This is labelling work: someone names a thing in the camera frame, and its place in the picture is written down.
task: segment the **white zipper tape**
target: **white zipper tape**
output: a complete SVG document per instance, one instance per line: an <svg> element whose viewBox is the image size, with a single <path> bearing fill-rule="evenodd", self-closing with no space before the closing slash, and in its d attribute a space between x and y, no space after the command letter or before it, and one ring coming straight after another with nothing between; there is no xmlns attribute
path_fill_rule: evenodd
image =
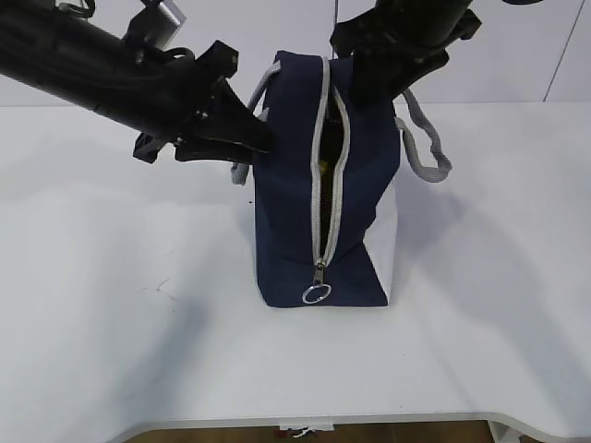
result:
<svg viewBox="0 0 591 443"><path fill-rule="evenodd" d="M322 57L322 90L320 93L320 103L316 115L316 124L314 126L314 137L312 138L312 153L310 156L310 171L312 172L312 197L310 200L311 219L312 219L312 254L314 262L321 259L320 256L320 141L322 139L322 128L324 126L324 117L326 107L329 101L329 92L331 85L331 66L329 59Z"/></svg>

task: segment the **zipper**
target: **zipper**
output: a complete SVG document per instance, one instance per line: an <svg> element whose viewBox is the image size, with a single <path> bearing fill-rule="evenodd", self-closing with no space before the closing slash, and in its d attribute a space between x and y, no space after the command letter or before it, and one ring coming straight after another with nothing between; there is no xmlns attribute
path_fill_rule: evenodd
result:
<svg viewBox="0 0 591 443"><path fill-rule="evenodd" d="M334 99L336 108L341 117L343 126L343 143L337 162L323 164L324 174L320 163L320 142L322 141L322 129L327 113L329 99ZM351 147L351 125L347 115L346 106L341 94L332 86L330 88L330 66L328 59L322 59L322 95L317 115L317 122L312 139L312 155L310 170L312 172L312 197L311 197L311 221L312 221L312 252L314 257L314 277L312 285L304 292L302 300L306 305L315 305L325 300L332 292L332 287L325 281L325 270L331 265L336 251L341 228L341 215L343 212L343 176L344 168L349 158ZM332 178L330 184L323 184L322 177ZM327 214L322 213L322 208L330 207Z"/></svg>

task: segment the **metal ring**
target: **metal ring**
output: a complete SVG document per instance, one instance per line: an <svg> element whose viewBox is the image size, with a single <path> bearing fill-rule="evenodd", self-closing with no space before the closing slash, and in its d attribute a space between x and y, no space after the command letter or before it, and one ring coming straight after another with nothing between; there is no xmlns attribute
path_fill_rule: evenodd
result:
<svg viewBox="0 0 591 443"><path fill-rule="evenodd" d="M318 289L325 289L326 293L316 298L315 300L308 300L308 296ZM320 303L322 300L326 300L328 296L331 294L331 292L332 286L330 286L329 284L315 284L306 289L306 291L302 295L302 301L306 305L315 305L316 303Z"/></svg>

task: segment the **floor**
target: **floor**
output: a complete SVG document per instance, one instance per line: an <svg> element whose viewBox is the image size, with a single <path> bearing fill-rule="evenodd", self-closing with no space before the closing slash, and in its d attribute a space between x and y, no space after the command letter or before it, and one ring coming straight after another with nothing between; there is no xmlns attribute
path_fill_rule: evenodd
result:
<svg viewBox="0 0 591 443"><path fill-rule="evenodd" d="M492 443L486 422L341 425L334 432L304 438L316 443ZM275 443L275 428L154 431L127 443ZM522 443L536 443L524 438Z"/></svg>

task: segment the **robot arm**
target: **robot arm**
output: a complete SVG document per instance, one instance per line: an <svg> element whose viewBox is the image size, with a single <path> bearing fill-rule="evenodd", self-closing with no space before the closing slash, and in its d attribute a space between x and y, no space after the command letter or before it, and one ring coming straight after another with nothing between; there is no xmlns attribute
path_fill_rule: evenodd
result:
<svg viewBox="0 0 591 443"><path fill-rule="evenodd" d="M503 0L531 5L542 0ZM472 0L377 0L376 6L339 23L331 44L339 57L354 57L352 100L362 106L386 91L397 97L444 67L446 48L470 40L482 24Z"/></svg>
<svg viewBox="0 0 591 443"><path fill-rule="evenodd" d="M163 48L184 21L171 1L144 9L119 39L82 18L87 7L0 0L0 73L139 130L134 156L154 162L166 143L181 161L249 163L270 130L227 83L238 52L215 42L199 58Z"/></svg>

